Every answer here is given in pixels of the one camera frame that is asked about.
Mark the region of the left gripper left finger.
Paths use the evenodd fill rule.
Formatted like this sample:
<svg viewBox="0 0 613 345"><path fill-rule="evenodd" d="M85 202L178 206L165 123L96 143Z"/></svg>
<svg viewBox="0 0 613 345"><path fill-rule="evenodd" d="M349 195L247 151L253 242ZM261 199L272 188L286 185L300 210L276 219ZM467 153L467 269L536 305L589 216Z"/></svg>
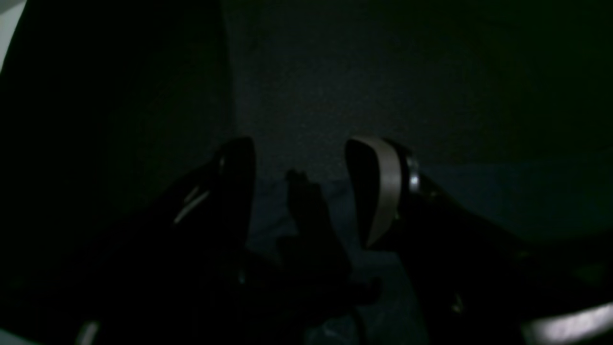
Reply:
<svg viewBox="0 0 613 345"><path fill-rule="evenodd" d="M256 175L254 142L231 140L216 153L212 205L217 220L215 238L228 250L242 250L247 242Z"/></svg>

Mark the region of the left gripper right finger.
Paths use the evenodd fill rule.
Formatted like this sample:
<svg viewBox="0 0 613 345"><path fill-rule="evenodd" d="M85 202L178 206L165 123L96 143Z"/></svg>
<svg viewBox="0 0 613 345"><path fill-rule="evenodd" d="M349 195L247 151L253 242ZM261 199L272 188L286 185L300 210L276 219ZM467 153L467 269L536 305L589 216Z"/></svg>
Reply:
<svg viewBox="0 0 613 345"><path fill-rule="evenodd" d="M377 136L353 136L344 152L360 244L372 249L401 219L401 208L421 194L420 163L412 150Z"/></svg>

